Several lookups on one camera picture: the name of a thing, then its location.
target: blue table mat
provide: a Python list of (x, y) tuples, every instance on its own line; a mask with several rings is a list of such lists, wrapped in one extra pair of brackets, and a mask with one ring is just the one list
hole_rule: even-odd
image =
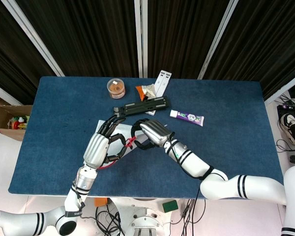
[[(155, 79), (123, 78), (126, 95), (109, 97), (110, 78), (42, 77), (9, 192), (67, 195), (99, 119), (114, 106), (139, 101), (135, 86)], [(205, 162), (229, 178), (265, 176), (283, 183), (258, 82), (170, 79), (171, 107), (127, 117), (157, 119)], [(171, 118), (170, 110), (204, 116), (200, 127)], [(99, 170), (91, 196), (195, 198), (199, 180), (187, 176), (163, 148), (134, 149), (110, 168)]]

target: toothpaste tube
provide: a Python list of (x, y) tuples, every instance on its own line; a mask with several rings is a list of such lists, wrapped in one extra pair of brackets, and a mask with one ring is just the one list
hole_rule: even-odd
[(178, 112), (178, 111), (175, 111), (175, 110), (171, 110), (170, 116), (174, 117), (174, 118), (177, 118), (177, 119), (182, 119), (182, 120), (185, 120), (185, 121), (188, 121), (190, 123), (194, 123), (194, 124), (197, 124), (197, 125), (200, 125), (200, 126), (203, 126), (203, 120), (205, 118), (205, 117), (202, 117), (202, 116), (196, 116), (196, 115), (193, 115), (193, 114), (189, 114), (189, 113), (186, 113), (186, 112)]

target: green block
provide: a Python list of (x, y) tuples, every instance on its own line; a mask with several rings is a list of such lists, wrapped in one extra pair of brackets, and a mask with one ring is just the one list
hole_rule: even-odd
[(178, 209), (177, 201), (172, 200), (170, 202), (163, 203), (163, 209), (165, 213), (170, 212), (172, 210), (177, 210)]

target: red cable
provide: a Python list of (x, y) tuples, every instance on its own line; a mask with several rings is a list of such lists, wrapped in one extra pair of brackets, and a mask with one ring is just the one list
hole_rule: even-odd
[(116, 161), (113, 161), (111, 164), (107, 165), (107, 166), (102, 166), (102, 167), (98, 167), (99, 170), (103, 170), (106, 169), (108, 167), (111, 167)]

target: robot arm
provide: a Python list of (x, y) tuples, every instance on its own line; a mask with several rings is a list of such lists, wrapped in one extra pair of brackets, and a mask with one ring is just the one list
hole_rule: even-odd
[(104, 163), (120, 159), (127, 147), (123, 147), (117, 155), (107, 156), (110, 143), (118, 139), (125, 145), (123, 135), (111, 136), (116, 126), (125, 118), (109, 118), (95, 133), (84, 153), (83, 166), (78, 170), (71, 189), (65, 199), (64, 206), (44, 213), (12, 214), (0, 211), (0, 227), (5, 236), (41, 235), (47, 226), (54, 226), (62, 236), (72, 233), (78, 217), (82, 215), (84, 201), (94, 183), (97, 172)]
[(286, 205), (282, 236), (295, 236), (295, 166), (284, 176), (284, 186), (274, 179), (256, 176), (235, 176), (228, 180), (220, 170), (201, 160), (187, 146), (173, 139), (174, 132), (156, 120), (140, 120), (133, 126), (133, 134), (142, 130), (150, 140), (146, 147), (163, 147), (189, 176), (202, 180), (200, 190), (207, 199), (246, 198)]

